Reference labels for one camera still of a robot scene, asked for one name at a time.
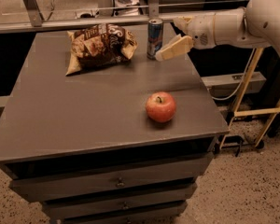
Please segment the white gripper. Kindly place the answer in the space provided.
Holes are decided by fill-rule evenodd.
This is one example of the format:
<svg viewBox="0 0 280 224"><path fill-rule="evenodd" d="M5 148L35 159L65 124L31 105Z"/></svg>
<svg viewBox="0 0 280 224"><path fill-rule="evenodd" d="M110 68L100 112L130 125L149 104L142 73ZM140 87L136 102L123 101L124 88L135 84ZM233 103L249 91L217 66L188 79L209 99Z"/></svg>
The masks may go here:
<svg viewBox="0 0 280 224"><path fill-rule="evenodd" d="M155 54L157 61L161 62L184 55L190 52L193 46L196 49L211 49L216 45L213 15L198 15L194 18L191 16L175 17L173 22L175 27L186 35L176 35L168 44L158 50Z"/></svg>

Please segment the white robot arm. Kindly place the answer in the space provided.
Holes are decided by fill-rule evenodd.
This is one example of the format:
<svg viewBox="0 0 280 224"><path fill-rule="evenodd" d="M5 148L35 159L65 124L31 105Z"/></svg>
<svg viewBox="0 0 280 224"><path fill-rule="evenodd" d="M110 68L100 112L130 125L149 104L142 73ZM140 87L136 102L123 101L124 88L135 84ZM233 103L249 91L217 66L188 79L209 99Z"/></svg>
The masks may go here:
<svg viewBox="0 0 280 224"><path fill-rule="evenodd" d="M280 0L250 0L246 7L173 18L183 32L156 52L159 61L191 49L219 45L255 49L273 47L280 58Z"/></svg>

